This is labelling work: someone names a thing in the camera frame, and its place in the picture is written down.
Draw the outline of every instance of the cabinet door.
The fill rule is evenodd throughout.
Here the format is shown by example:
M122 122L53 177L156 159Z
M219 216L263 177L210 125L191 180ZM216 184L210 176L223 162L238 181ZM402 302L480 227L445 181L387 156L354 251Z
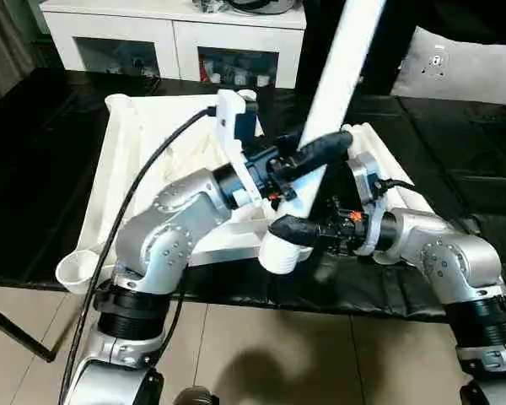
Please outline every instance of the cabinet door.
M169 20L75 13L44 15L68 70L180 78Z
M302 49L302 30L173 21L180 78L224 84L264 84L292 89Z

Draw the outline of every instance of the black pole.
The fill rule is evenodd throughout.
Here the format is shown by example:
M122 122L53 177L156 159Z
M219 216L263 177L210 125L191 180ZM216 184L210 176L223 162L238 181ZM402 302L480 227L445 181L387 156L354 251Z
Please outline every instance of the black pole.
M9 335L16 342L22 344L30 352L50 363L57 356L51 350L43 346L20 327L11 322L2 312L0 312L0 331Z

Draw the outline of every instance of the black wrap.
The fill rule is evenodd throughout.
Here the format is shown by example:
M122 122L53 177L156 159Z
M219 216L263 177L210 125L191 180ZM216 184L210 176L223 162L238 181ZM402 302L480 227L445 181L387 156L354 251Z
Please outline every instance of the black wrap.
M77 243L109 116L107 95L215 91L213 86L175 80L36 70L1 99L0 284L61 289L54 270ZM310 106L310 97L290 90L266 89L259 100L269 137L302 124ZM435 208L473 218L506 268L506 106L361 96L353 100L346 121L370 122ZM325 204L332 195L347 208L359 208L342 162L329 169L313 219L329 219ZM254 260L198 267L191 271L187 297L444 319L439 302L415 269L381 267L322 246L290 276L271 275Z

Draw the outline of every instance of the black table cover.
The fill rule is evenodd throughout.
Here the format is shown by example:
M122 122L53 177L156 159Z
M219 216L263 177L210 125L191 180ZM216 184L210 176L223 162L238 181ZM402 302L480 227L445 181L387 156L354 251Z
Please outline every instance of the black table cover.
M107 95L215 91L213 85L178 80L38 69L2 98L0 285L62 289L54 269L77 244L109 116ZM310 102L292 90L262 90L266 135L303 124ZM472 219L497 248L506 272L506 106L361 95L353 99L346 122L371 123L438 212ZM349 208L359 207L343 162L328 170L314 218L326 219L326 202L334 195ZM444 320L416 269L381 267L324 246L289 276L272 275L255 260L194 267L187 298Z

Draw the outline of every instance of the tile floor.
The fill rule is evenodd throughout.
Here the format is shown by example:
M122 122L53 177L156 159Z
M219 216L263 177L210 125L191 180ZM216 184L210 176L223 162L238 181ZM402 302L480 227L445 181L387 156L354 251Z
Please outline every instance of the tile floor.
M0 288L0 311L47 347L63 340L47 364L0 333L0 405L57 403L78 305ZM459 405L453 347L446 325L186 303L159 363L161 403L198 384L222 405Z

